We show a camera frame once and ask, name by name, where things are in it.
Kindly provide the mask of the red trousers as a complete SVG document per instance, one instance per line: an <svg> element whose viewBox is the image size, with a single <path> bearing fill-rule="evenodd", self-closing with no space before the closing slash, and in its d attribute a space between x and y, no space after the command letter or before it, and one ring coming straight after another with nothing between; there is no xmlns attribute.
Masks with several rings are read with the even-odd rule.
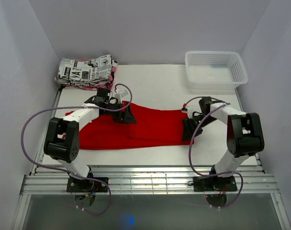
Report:
<svg viewBox="0 0 291 230"><path fill-rule="evenodd" d="M187 115L180 110L157 110L134 103L131 110L136 124L116 123L110 115L101 115L79 132L82 150L122 150L158 146L189 145L182 141L182 120Z"/></svg>

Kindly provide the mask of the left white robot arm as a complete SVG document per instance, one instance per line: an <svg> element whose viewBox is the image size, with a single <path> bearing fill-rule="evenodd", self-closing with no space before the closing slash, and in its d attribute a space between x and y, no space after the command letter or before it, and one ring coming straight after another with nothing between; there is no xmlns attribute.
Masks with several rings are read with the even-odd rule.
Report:
<svg viewBox="0 0 291 230"><path fill-rule="evenodd" d="M67 192L107 192L107 177L95 178L91 168L79 157L79 133L95 119L108 115L116 123L136 124L130 102L124 97L131 95L129 89L111 91L98 88L96 95L87 99L83 106L62 118L49 121L45 137L44 153L58 161L69 176Z"/></svg>

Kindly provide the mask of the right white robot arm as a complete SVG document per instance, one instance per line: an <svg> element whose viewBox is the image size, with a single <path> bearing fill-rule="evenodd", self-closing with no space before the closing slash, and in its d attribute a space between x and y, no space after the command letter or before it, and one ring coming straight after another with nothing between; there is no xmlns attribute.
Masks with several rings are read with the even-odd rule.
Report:
<svg viewBox="0 0 291 230"><path fill-rule="evenodd" d="M197 173L188 184L195 192L234 192L237 190L234 177L237 168L264 149L260 117L257 113L234 109L229 103L210 96L199 96L198 99L200 112L189 109L186 103L181 109L187 114L182 120L182 141L192 143L204 127L219 120L226 125L227 150L208 174Z"/></svg>

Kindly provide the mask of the white plastic basket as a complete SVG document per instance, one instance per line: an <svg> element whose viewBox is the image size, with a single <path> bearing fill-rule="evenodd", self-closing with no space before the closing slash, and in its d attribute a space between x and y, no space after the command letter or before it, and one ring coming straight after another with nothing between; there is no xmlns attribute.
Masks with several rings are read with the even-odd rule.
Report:
<svg viewBox="0 0 291 230"><path fill-rule="evenodd" d="M185 67L192 89L234 90L248 82L243 60L236 52L189 51Z"/></svg>

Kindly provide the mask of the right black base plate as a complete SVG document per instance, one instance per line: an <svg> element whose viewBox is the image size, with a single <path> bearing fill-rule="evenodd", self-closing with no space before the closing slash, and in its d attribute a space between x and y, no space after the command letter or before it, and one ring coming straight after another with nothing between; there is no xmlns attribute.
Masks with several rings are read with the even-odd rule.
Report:
<svg viewBox="0 0 291 230"><path fill-rule="evenodd" d="M237 191L235 177L193 177L194 192Z"/></svg>

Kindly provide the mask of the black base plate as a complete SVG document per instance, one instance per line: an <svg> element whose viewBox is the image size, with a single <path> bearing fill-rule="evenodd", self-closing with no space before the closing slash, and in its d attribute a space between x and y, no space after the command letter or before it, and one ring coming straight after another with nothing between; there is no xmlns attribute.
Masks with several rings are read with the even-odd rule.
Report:
<svg viewBox="0 0 291 230"><path fill-rule="evenodd" d="M235 177L193 177L194 192L237 191Z"/></svg>
<svg viewBox="0 0 291 230"><path fill-rule="evenodd" d="M66 191L69 193L90 193L90 192L108 192L107 186L102 182L80 180L69 177Z"/></svg>

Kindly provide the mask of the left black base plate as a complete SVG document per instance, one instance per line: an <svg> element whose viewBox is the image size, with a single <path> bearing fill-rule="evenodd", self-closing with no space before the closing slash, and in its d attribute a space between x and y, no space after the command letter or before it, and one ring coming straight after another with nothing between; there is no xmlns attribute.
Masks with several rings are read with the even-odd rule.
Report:
<svg viewBox="0 0 291 230"><path fill-rule="evenodd" d="M69 193L90 193L90 192L108 192L107 186L102 182L80 180L69 177L66 191Z"/></svg>

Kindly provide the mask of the aluminium frame rail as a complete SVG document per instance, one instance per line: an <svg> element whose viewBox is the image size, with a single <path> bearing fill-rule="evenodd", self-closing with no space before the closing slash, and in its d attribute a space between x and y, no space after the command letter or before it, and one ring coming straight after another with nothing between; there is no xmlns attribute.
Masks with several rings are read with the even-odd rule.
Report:
<svg viewBox="0 0 291 230"><path fill-rule="evenodd" d="M195 170L208 174L225 154L226 125L217 120L196 137L191 149ZM113 195L192 194L188 181L197 174L189 165L189 146L162 146L120 150L80 150L78 157L95 177L108 177ZM237 171L243 177L242 194L277 194L274 175L263 172L259 157L247 159ZM35 166L26 176L22 194L66 194L68 175Z"/></svg>

